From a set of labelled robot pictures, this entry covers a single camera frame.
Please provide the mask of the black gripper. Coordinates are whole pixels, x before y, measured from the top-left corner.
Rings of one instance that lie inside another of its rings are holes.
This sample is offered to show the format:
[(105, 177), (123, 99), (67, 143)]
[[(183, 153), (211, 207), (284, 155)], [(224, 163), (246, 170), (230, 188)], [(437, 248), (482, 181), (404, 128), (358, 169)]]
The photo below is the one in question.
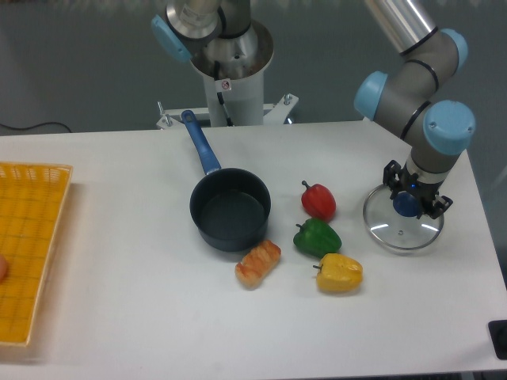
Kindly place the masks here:
[(398, 196), (398, 213), (401, 216), (428, 216), (438, 219), (453, 205), (451, 198), (436, 193), (436, 184), (418, 180), (416, 173), (409, 173), (396, 160), (391, 160), (383, 169), (383, 185), (390, 191), (390, 199)]

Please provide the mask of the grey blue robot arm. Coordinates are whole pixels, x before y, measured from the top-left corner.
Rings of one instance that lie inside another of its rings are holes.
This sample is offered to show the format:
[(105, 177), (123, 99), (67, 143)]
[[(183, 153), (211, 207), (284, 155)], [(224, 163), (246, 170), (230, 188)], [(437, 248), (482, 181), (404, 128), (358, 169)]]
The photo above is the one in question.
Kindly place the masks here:
[[(368, 1), (366, 7), (404, 63), (397, 74), (370, 74), (354, 98), (355, 109), (411, 147), (405, 165), (389, 163), (383, 183), (403, 216), (439, 218), (451, 200), (439, 193), (475, 132), (471, 110), (431, 97), (465, 63), (466, 40), (441, 29), (419, 1)], [(200, 74), (214, 126), (283, 122), (296, 98), (263, 101), (263, 74), (273, 39), (252, 19), (248, 1), (170, 1), (151, 29), (162, 48)]]

